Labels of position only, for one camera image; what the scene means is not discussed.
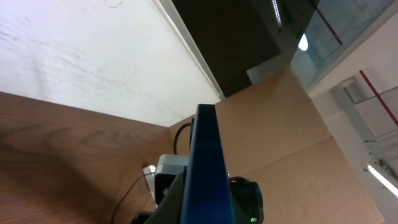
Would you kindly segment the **blue Galaxy smartphone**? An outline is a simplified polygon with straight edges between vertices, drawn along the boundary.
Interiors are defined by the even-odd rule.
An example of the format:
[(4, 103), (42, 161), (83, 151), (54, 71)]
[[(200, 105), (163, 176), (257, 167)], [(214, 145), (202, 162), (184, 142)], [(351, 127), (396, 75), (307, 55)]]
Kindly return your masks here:
[(197, 107), (180, 223), (234, 223), (228, 175), (214, 105), (200, 104)]

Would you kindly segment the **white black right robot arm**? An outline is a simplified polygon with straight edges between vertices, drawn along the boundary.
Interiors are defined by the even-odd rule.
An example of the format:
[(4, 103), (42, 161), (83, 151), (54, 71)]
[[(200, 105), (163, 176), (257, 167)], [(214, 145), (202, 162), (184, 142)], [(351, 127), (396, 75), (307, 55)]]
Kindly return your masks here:
[[(244, 177), (228, 179), (231, 202), (236, 223), (262, 223), (264, 221), (264, 205), (261, 190), (257, 182)], [(183, 201), (183, 177), (171, 184), (171, 194), (166, 195), (154, 212), (141, 211), (136, 213), (132, 224), (175, 224), (181, 223), (180, 214)]]

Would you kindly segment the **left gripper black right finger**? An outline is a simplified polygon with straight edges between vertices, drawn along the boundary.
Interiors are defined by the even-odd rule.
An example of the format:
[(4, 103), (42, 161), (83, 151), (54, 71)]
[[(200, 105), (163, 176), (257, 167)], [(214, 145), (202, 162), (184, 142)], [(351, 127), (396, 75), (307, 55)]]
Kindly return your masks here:
[(231, 193), (231, 202), (235, 224), (251, 224), (251, 219), (245, 213), (245, 201), (241, 200), (239, 197), (236, 198), (235, 195)]

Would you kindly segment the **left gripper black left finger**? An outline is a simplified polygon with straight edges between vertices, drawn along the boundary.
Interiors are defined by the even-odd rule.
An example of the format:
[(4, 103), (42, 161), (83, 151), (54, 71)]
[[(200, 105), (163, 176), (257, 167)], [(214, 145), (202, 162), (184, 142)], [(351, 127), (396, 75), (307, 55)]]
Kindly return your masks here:
[(179, 224), (185, 176), (180, 173), (172, 182), (166, 196), (144, 224)]

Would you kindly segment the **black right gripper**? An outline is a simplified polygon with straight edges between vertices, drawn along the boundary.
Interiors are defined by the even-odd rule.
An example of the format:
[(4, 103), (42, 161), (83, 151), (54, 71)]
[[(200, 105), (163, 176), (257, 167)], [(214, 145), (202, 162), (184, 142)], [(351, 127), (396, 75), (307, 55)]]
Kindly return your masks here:
[(145, 222), (153, 215), (153, 212), (140, 211), (137, 212), (132, 219), (131, 224), (145, 224)]

